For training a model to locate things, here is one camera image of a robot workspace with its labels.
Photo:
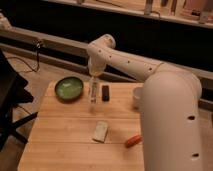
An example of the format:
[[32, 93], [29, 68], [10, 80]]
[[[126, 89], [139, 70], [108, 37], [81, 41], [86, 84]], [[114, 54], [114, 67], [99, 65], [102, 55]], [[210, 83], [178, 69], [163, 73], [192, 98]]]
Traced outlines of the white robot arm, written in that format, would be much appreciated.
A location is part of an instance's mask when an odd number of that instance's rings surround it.
[[118, 51], [115, 45], [109, 34], [87, 45], [89, 73], [97, 77], [110, 65], [142, 83], [139, 111], [145, 171], [204, 171], [200, 80], [185, 69]]

